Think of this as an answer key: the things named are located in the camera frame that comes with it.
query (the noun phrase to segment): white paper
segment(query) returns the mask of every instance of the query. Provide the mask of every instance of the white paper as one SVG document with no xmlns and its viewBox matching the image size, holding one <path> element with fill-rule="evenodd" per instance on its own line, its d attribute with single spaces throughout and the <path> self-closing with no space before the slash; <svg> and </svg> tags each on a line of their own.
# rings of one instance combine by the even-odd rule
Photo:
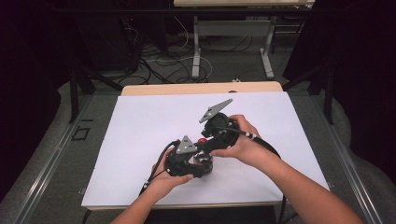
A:
<svg viewBox="0 0 396 224">
<path fill-rule="evenodd" d="M 304 130 L 285 92 L 120 96 L 82 206 L 127 206 L 149 178 L 152 165 L 172 141 L 201 138 L 198 120 L 212 105 L 243 114 L 282 160 L 328 189 Z M 157 205 L 268 203 L 281 191 L 263 173 L 235 159 L 215 158 L 213 172 L 176 187 Z"/>
</svg>

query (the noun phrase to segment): table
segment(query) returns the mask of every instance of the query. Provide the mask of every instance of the table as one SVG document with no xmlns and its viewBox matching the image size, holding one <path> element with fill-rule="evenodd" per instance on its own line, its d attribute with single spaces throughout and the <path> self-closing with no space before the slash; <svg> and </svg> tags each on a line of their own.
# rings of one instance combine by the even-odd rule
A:
<svg viewBox="0 0 396 224">
<path fill-rule="evenodd" d="M 176 7 L 279 7 L 313 5 L 315 0 L 175 0 Z M 276 27 L 276 17 L 269 21 L 198 21 L 194 17 L 194 57 L 191 77 L 198 78 L 201 49 L 200 35 L 252 35 L 266 36 L 264 48 L 260 49 L 262 64 L 268 79 L 274 79 L 274 72 L 268 58 L 272 38 Z"/>
<path fill-rule="evenodd" d="M 186 133 L 191 139 L 202 137 L 198 119 L 206 111 L 204 105 L 229 98 L 234 101 L 223 113 L 240 112 L 258 123 L 283 160 L 328 189 L 290 98 L 277 82 L 130 86 L 116 104 L 82 206 L 90 210 L 128 206 L 163 147 Z M 234 188 L 222 190 L 226 186 Z M 215 158 L 210 175 L 177 187 L 155 208 L 269 205 L 281 198 L 280 190 L 259 171 L 235 159 Z"/>
</svg>

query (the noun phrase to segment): forearm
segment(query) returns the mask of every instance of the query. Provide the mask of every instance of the forearm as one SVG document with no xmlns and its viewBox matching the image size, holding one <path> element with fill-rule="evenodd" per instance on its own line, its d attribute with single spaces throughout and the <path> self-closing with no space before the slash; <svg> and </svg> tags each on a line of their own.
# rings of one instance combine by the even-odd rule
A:
<svg viewBox="0 0 396 224">
<path fill-rule="evenodd" d="M 157 199 L 145 191 L 140 195 L 131 205 L 128 206 L 113 222 L 112 224 L 141 224 L 144 223 L 152 206 L 157 202 Z"/>
<path fill-rule="evenodd" d="M 256 167 L 268 175 L 306 223 L 361 223 L 340 199 L 272 153 L 260 153 Z"/>
</svg>

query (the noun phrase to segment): wooden table edge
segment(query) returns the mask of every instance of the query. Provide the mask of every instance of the wooden table edge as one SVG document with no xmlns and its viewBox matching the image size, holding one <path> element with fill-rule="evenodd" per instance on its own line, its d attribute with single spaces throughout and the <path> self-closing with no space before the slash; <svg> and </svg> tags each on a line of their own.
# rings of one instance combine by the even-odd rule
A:
<svg viewBox="0 0 396 224">
<path fill-rule="evenodd" d="M 224 83 L 191 83 L 126 86 L 121 96 L 136 95 L 175 95 L 175 94 L 205 94 L 250 91 L 283 91 L 276 81 L 262 82 L 224 82 Z"/>
</svg>

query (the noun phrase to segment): black curtain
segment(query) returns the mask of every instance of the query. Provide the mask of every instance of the black curtain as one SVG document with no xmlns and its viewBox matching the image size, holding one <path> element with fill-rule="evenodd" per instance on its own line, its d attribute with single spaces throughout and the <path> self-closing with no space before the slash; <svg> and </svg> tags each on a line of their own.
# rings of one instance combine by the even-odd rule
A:
<svg viewBox="0 0 396 224">
<path fill-rule="evenodd" d="M 351 13 L 308 19 L 284 76 L 294 80 L 323 63 L 340 34 L 345 35 L 346 42 L 335 54 L 333 94 L 351 123 L 350 147 L 396 183 L 396 14 L 389 0 L 315 3 L 316 8 L 350 6 L 358 11 L 354 18 Z M 340 33 L 343 27 L 349 32 Z"/>
<path fill-rule="evenodd" d="M 0 4 L 0 200 L 52 123 L 67 80 L 51 29 L 35 1 Z"/>
</svg>

